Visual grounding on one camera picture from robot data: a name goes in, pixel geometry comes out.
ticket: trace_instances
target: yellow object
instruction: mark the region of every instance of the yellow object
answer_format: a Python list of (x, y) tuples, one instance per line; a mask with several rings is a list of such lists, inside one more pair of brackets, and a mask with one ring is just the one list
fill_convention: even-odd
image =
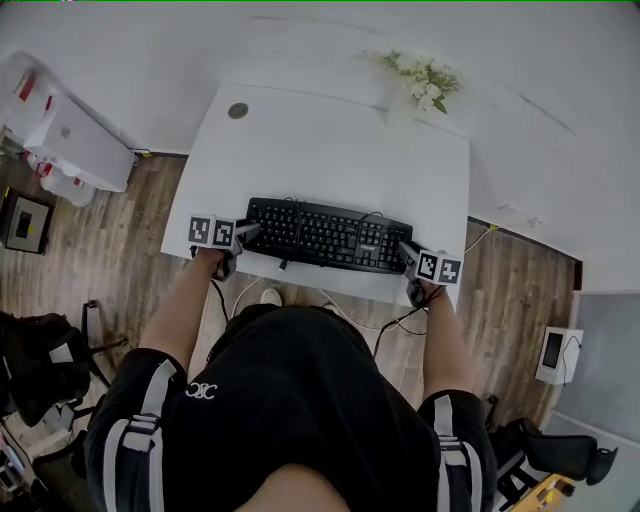
[(551, 475), (536, 485), (518, 503), (511, 512), (553, 512), (559, 510), (566, 499), (564, 494), (555, 489), (557, 482), (573, 483), (573, 480), (560, 475)]

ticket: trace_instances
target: hand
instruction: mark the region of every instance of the hand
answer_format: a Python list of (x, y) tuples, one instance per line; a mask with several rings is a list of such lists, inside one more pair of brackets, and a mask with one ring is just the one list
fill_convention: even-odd
[(206, 249), (205, 247), (201, 247), (198, 249), (196, 258), (199, 258), (201, 261), (205, 261), (207, 265), (215, 270), (218, 268), (220, 262), (225, 258), (225, 254), (218, 249)]
[(423, 279), (420, 279), (420, 286), (422, 286), (422, 289), (424, 290), (425, 297), (433, 298), (433, 294), (437, 294), (436, 290), (440, 288), (441, 285), (433, 284), (433, 283), (430, 283), (429, 281), (424, 281)]

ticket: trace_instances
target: wooden floor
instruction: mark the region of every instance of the wooden floor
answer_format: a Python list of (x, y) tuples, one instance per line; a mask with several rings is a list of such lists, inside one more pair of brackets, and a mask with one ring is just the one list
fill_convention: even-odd
[[(127, 194), (97, 193), (84, 209), (58, 200), (45, 256), (0, 249), (0, 309), (15, 315), (58, 312), (79, 325), (81, 305), (101, 303), (101, 322), (91, 322), (93, 344), (126, 334), (136, 346), (145, 324), (172, 278), (186, 261), (160, 253), (164, 226), (184, 165), (182, 159), (143, 160)], [(0, 186), (37, 191), (27, 171), (0, 163)], [(485, 228), (470, 223), (467, 246)], [(542, 333), (569, 319), (574, 263), (563, 256), (500, 232), (486, 236), (466, 257), (458, 313), (479, 372), (476, 392), (500, 398), (496, 420), (528, 416), (540, 421), (551, 388), (533, 378)], [(254, 276), (234, 275), (223, 285), (230, 310)], [(239, 309), (257, 301), (266, 286), (278, 288), (286, 304), (323, 305), (319, 291), (262, 280), (242, 298)], [(408, 309), (333, 295), (356, 322), (380, 328)], [(203, 314), (191, 374), (202, 367), (222, 329), (218, 298), (211, 292)], [(426, 315), (405, 325), (424, 332)], [(377, 333), (363, 331), (372, 346)], [(422, 389), (423, 336), (401, 329), (385, 333), (377, 356), (382, 374), (418, 406)], [(108, 375), (127, 349), (100, 360)]]

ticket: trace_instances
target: person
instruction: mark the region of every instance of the person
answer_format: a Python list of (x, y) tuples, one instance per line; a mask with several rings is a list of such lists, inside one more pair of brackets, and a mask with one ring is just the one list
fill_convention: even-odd
[[(270, 304), (229, 321), (188, 383), (209, 278), (222, 258), (201, 249), (178, 276), (92, 419), (85, 459), (101, 508), (145, 509), (140, 500), (168, 511), (492, 508), (495, 459), (446, 291), (424, 284), (438, 296), (428, 307), (417, 411), (379, 373), (351, 324), (321, 308), (279, 307), (274, 290), (263, 294)], [(155, 404), (161, 439), (154, 431), (151, 442), (163, 451), (145, 466), (136, 459), (149, 449), (136, 438), (138, 420), (156, 419), (140, 414), (157, 401), (164, 367), (172, 376)], [(120, 436), (124, 447), (113, 451)], [(149, 491), (156, 478), (160, 491)]]

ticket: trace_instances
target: green leaf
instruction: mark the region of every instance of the green leaf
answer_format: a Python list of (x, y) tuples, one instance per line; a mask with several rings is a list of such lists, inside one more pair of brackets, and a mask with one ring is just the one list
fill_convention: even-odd
[(444, 105), (442, 104), (442, 102), (439, 99), (434, 99), (433, 100), (433, 106), (436, 107), (443, 114), (447, 113), (447, 109), (444, 108)]

